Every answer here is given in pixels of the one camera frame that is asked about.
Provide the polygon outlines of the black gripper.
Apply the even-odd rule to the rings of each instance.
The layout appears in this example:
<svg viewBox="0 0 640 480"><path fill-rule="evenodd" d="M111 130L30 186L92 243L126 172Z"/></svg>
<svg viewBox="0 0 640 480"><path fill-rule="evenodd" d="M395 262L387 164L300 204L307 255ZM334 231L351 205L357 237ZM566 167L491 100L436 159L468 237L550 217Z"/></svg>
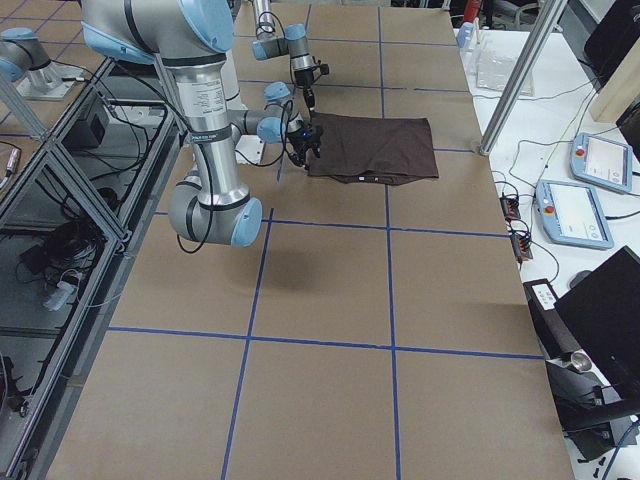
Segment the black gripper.
<svg viewBox="0 0 640 480"><path fill-rule="evenodd" d="M329 73L330 66L322 62L293 70L294 83L304 91L304 101L310 117L315 115L315 94L312 91L312 87L318 78L328 75Z"/></svg>
<svg viewBox="0 0 640 480"><path fill-rule="evenodd" d="M301 160L301 166L309 169L307 151L311 150L315 158L321 157L321 136L324 133L321 126L303 126L288 134L288 140L293 151L289 153L290 160Z"/></svg>

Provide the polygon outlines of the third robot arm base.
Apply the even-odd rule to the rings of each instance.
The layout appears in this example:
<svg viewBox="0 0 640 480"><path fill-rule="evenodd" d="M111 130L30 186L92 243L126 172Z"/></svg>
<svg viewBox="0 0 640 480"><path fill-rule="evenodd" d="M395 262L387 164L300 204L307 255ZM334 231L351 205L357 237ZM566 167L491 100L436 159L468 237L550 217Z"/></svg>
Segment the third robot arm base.
<svg viewBox="0 0 640 480"><path fill-rule="evenodd" d="M85 81L80 67L55 64L36 33L26 27L1 32L1 73L28 100L60 101Z"/></svg>

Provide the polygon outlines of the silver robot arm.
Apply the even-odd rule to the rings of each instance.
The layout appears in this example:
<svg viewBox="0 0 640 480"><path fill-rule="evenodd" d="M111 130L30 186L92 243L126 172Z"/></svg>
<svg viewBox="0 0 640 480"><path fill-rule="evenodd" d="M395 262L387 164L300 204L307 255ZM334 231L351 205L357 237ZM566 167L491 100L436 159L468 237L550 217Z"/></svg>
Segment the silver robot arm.
<svg viewBox="0 0 640 480"><path fill-rule="evenodd" d="M328 64L310 52L306 27L302 23L283 26L271 8L270 1L253 1L256 40L252 44L256 60L288 56L294 86L302 93L304 103L313 116L316 99L313 85L330 73Z"/></svg>
<svg viewBox="0 0 640 480"><path fill-rule="evenodd" d="M169 220L179 239L247 247L256 239L262 205L241 180L236 145L245 134L291 146L290 160L305 164L323 130L304 119L286 84L268 85L261 110L234 110L224 67L234 43L234 15L226 1L84 1L86 44L116 60L159 61L175 85L172 101L186 127L195 168L171 196Z"/></svg>

